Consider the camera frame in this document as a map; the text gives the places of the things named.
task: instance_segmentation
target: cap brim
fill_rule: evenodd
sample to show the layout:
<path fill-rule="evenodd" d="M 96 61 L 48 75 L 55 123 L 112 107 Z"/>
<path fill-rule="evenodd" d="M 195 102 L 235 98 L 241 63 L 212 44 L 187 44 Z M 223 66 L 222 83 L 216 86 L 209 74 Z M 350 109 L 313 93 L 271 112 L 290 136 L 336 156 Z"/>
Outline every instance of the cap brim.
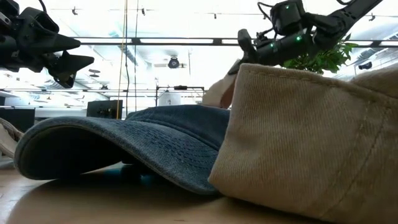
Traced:
<path fill-rule="evenodd" d="M 217 194 L 207 178 L 218 151 L 155 123 L 59 117 L 40 122 L 19 141 L 15 165 L 25 177 L 70 177 L 119 162 L 128 152 L 167 180 L 197 194 Z"/>

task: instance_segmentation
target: desk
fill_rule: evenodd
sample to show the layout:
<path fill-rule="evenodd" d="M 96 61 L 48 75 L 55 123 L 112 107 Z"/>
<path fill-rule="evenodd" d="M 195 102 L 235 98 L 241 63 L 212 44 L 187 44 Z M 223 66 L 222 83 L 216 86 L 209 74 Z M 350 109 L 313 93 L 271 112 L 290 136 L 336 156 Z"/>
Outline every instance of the desk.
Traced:
<path fill-rule="evenodd" d="M 0 223 L 320 223 L 247 202 L 195 195 L 166 180 L 126 178 L 121 165 L 36 181 L 0 163 Z"/>

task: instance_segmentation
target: beige cloth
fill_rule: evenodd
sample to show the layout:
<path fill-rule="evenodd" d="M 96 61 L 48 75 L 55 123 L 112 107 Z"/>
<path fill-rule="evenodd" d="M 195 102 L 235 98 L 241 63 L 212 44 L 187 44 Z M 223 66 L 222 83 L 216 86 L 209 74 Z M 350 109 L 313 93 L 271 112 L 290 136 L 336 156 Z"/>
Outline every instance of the beige cloth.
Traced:
<path fill-rule="evenodd" d="M 241 66 L 209 178 L 221 193 L 336 223 L 398 223 L 398 69 L 343 82 Z"/>
<path fill-rule="evenodd" d="M 16 129 L 10 122 L 0 118 L 0 153 L 14 158 L 17 142 L 24 133 Z"/>

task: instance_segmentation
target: green plant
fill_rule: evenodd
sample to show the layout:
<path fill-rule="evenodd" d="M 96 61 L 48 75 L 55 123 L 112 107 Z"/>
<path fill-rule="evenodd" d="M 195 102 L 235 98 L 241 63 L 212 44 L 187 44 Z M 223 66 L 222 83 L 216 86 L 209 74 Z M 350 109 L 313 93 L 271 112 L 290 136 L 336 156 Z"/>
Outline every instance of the green plant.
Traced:
<path fill-rule="evenodd" d="M 321 51 L 314 57 L 310 57 L 308 54 L 301 55 L 295 59 L 288 60 L 282 65 L 285 68 L 293 68 L 298 70 L 307 70 L 323 75 L 323 71 L 331 71 L 336 73 L 341 65 L 346 65 L 347 60 L 351 60 L 349 54 L 353 50 L 353 47 L 358 46 L 357 44 L 347 43 L 351 37 L 341 39 L 334 48 L 326 51 Z"/>

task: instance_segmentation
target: stitching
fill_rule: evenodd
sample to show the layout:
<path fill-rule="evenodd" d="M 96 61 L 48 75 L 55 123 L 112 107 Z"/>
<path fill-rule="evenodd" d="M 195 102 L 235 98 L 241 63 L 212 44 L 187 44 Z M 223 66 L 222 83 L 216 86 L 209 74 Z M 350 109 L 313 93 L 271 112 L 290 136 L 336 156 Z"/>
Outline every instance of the stitching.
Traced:
<path fill-rule="evenodd" d="M 371 105 L 371 102 L 368 101 L 368 103 L 366 104 L 366 107 L 365 107 L 365 112 L 364 112 L 363 119 L 362 119 L 361 122 L 360 122 L 359 128 L 358 128 L 358 130 L 357 130 L 357 132 L 356 132 L 356 135 L 355 135 L 355 138 L 354 138 L 354 146 L 353 146 L 353 149 L 356 149 L 357 144 L 358 144 L 359 135 L 360 135 L 361 132 L 362 132 L 364 123 L 365 123 L 366 120 L 368 119 L 368 110 L 369 110 L 369 106 L 370 106 L 370 105 Z M 350 151 L 349 151 L 349 154 L 348 154 L 348 156 L 347 156 L 347 159 L 345 159 L 343 165 L 342 165 L 342 166 L 340 167 L 340 169 L 338 170 L 338 172 L 337 172 L 337 174 L 336 174 L 335 180 L 333 181 L 333 183 L 331 183 L 331 184 L 326 188 L 326 190 L 325 190 L 325 192 L 323 193 L 323 195 L 327 194 L 327 193 L 330 191 L 330 189 L 333 189 L 333 188 L 336 186 L 337 180 L 341 177 L 341 171 L 342 171 L 343 169 L 345 169 L 345 166 L 347 165 L 348 161 L 351 159 L 352 156 L 353 156 L 353 153 L 352 153 L 352 151 L 350 150 Z M 318 201 L 317 201 L 317 200 L 314 201 L 314 202 L 313 202 L 310 206 L 308 206 L 305 210 L 308 210 L 308 208 L 313 207 L 313 204 L 316 203 L 316 202 L 318 202 Z"/>
<path fill-rule="evenodd" d="M 349 184 L 346 192 L 341 196 L 341 198 L 339 199 L 339 201 L 332 205 L 328 210 L 326 210 L 326 212 L 324 214 L 321 215 L 320 218 L 324 217 L 330 210 L 334 209 L 335 207 L 337 207 L 346 197 L 346 195 L 348 194 L 349 190 L 351 189 L 351 187 L 353 186 L 353 184 L 355 183 L 355 180 L 358 178 L 358 175 L 362 172 L 363 168 L 365 167 L 365 164 L 368 163 L 369 157 L 372 154 L 374 147 L 377 143 L 377 140 L 379 139 L 379 136 L 382 132 L 382 130 L 384 129 L 384 126 L 386 124 L 386 116 L 387 116 L 387 112 L 390 111 L 390 109 L 384 107 L 384 112 L 383 112 L 383 117 L 382 117 L 382 121 L 381 121 L 381 126 L 379 128 L 379 130 L 377 131 L 376 137 L 374 138 L 373 144 L 370 148 L 370 150 L 368 151 L 368 153 L 366 154 L 366 158 L 365 161 L 363 162 L 361 168 L 359 169 L 359 171 L 356 173 L 356 175 L 354 176 L 354 178 L 352 179 L 351 183 Z"/>
<path fill-rule="evenodd" d="M 120 125 L 120 126 L 126 126 L 126 123 L 123 122 L 123 121 L 117 121 L 117 122 L 115 122 L 115 123 L 117 123 L 117 124 Z M 153 138 L 155 138 L 156 140 L 163 140 L 163 139 L 164 139 L 164 138 L 160 138 L 160 137 L 159 137 L 159 136 L 161 136 L 161 135 L 158 136 L 158 135 L 156 135 L 156 134 L 153 134 L 152 136 L 153 136 Z M 194 165 L 194 164 L 188 163 L 188 162 L 185 161 L 185 160 L 192 161 L 192 162 L 196 162 L 196 163 L 199 163 L 199 164 L 207 165 L 207 164 L 210 164 L 210 162 L 192 159 L 192 158 L 189 158 L 188 156 L 201 157 L 201 158 L 209 158 L 209 157 L 216 157 L 216 156 L 217 156 L 216 154 L 215 154 L 215 155 L 208 155 L 208 156 L 200 156 L 200 155 L 191 154 L 191 153 L 188 153 L 188 152 L 179 153 L 179 152 L 174 151 L 174 150 L 169 150 L 169 151 L 168 151 L 168 150 L 166 150 L 164 147 L 161 147 L 161 149 L 162 149 L 163 151 L 165 151 L 168 155 L 172 156 L 173 158 L 179 160 L 179 161 L 182 162 L 182 163 L 185 163 L 185 164 L 187 164 L 187 165 L 189 165 L 189 166 L 192 166 L 192 167 L 197 167 L 197 168 L 205 169 L 205 170 L 208 170 L 208 167 L 201 167 L 201 166 L 198 166 L 198 165 Z M 193 150 L 193 151 L 215 152 L 214 150 L 211 150 L 211 151 L 203 151 L 203 150 L 200 150 L 200 149 Z"/>
<path fill-rule="evenodd" d="M 321 82 L 321 81 L 318 81 L 318 80 L 313 80 L 311 78 L 304 78 L 304 77 L 288 77 L 288 76 L 285 76 L 285 75 L 274 75 L 274 74 L 267 74 L 267 73 L 263 73 L 263 72 L 254 72 L 254 71 L 247 71 L 247 73 L 252 73 L 252 74 L 255 74 L 255 75 L 264 75 L 264 76 L 267 76 L 267 77 L 287 78 L 287 79 L 291 79 L 291 80 L 302 80 L 302 81 L 305 81 L 305 82 L 310 82 L 310 83 L 323 85 L 323 86 L 327 86 L 327 87 L 340 88 L 340 89 L 346 91 L 347 93 L 349 93 L 349 94 L 351 94 L 353 96 L 356 96 L 356 97 L 358 97 L 360 99 L 370 100 L 370 99 L 365 98 L 364 96 L 359 96 L 356 92 L 353 92 L 352 90 L 350 90 L 349 88 L 347 88 L 345 86 L 339 86 L 339 83 L 336 82 L 337 80 L 330 80 L 329 81 L 330 83 L 325 83 L 325 82 Z M 390 96 L 387 96 L 387 95 L 385 95 L 383 93 L 367 89 L 365 87 L 361 87 L 361 88 L 364 88 L 367 91 L 371 91 L 373 93 L 378 93 L 378 94 L 382 94 L 383 96 L 390 97 Z"/>
<path fill-rule="evenodd" d="M 165 141 L 165 144 L 164 145 L 166 145 L 166 146 L 168 146 L 168 147 L 173 147 L 173 145 L 172 145 L 172 143 L 170 142 L 170 139 L 167 139 L 167 138 L 164 138 L 164 137 L 162 137 L 162 133 L 160 132 L 160 131 L 158 131 L 158 130 L 150 130 L 149 131 L 149 134 L 151 134 L 152 135 L 152 137 L 154 138 L 154 139 L 156 139 L 156 141 Z M 202 150 L 202 148 L 201 147 L 197 147 L 197 145 L 196 144 L 194 144 L 194 145 L 192 145 L 192 144 L 185 144 L 184 142 L 179 142 L 179 143 L 174 143 L 174 144 L 179 144 L 179 145 L 184 145 L 184 146 L 188 146 L 188 147 L 190 147 L 190 146 L 193 146 L 193 147 L 196 147 L 196 148 L 199 148 L 199 149 L 192 149 L 192 150 L 190 150 L 190 151 L 192 151 L 192 152 L 213 152 L 213 153 L 215 153 L 216 151 L 214 151 L 214 150 Z M 191 160 L 191 161 L 195 161 L 195 162 L 200 162 L 200 163 L 203 163 L 203 161 L 197 161 L 197 160 L 195 160 L 195 159 L 191 159 L 191 158 L 189 158 L 189 157 L 186 157 L 186 156 L 193 156 L 193 157 L 213 157 L 213 156 L 216 156 L 216 154 L 215 155 L 207 155 L 207 156 L 201 156 L 201 155 L 197 155 L 197 154 L 192 154 L 192 153 L 189 153 L 189 152 L 183 152 L 183 154 L 181 154 L 181 153 L 178 153 L 178 152 L 175 152 L 175 151 L 173 151 L 174 153 L 176 153 L 176 154 L 178 154 L 178 155 L 180 155 L 180 156 L 182 156 L 182 157 L 184 157 L 184 158 L 186 158 L 186 159 L 188 159 L 188 160 Z"/>
<path fill-rule="evenodd" d="M 211 147 L 212 149 L 214 149 L 217 152 L 219 150 L 219 147 L 214 145 L 212 142 L 207 141 L 205 139 L 198 139 L 199 136 L 197 134 L 195 134 L 195 133 L 193 133 L 193 132 L 191 132 L 191 131 L 189 131 L 189 130 L 187 130 L 185 128 L 178 127 L 175 124 L 171 124 L 171 123 L 168 123 L 168 122 L 165 122 L 165 121 L 159 121 L 157 119 L 152 119 L 152 118 L 135 119 L 134 121 L 141 121 L 141 122 L 145 122 L 145 123 L 158 124 L 158 125 L 166 126 L 168 128 L 172 128 L 172 129 L 174 129 L 176 131 L 180 131 L 180 132 L 182 132 L 182 133 L 184 133 L 184 134 L 186 134 L 186 135 L 188 135 L 188 136 L 190 136 L 192 138 L 195 138 L 196 140 L 202 142 L 203 144 L 206 144 L 207 146 Z"/>

